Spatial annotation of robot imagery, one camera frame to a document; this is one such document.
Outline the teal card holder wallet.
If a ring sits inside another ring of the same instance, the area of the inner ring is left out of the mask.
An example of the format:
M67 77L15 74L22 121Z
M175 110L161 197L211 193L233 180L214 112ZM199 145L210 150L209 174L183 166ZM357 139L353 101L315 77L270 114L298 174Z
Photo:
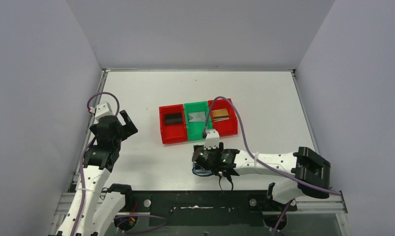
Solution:
M213 173L210 170L205 170L201 166L197 164L193 164L192 173L199 177L210 177L213 176Z

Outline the red plastic bin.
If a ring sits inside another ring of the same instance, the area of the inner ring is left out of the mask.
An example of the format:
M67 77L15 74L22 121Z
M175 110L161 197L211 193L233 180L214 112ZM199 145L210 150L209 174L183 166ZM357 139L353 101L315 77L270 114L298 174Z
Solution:
M171 113L182 113L183 123L177 125L165 125L164 115ZM183 104L159 107L159 120L161 140L164 145L188 141Z
M218 99L211 110L211 121L221 137L238 133L238 119L232 106L223 99Z

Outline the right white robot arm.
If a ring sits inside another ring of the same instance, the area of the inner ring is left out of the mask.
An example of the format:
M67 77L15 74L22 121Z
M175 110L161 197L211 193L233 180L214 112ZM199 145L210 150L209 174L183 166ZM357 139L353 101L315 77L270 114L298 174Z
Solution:
M268 187L268 198L280 204L301 196L327 199L331 195L331 164L308 147L284 154L262 154L196 145L191 161L228 180L252 174L283 177L282 182L272 182Z

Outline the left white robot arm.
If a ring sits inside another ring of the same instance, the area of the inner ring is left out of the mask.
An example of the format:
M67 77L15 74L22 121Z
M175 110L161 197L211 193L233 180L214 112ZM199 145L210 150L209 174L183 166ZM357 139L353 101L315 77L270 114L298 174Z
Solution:
M111 184L107 188L109 196L99 202L122 142L138 132L125 110L120 115L125 124L116 115L106 115L90 127L94 138L83 151L76 192L56 236L102 236L120 210L132 209L132 188L127 184Z

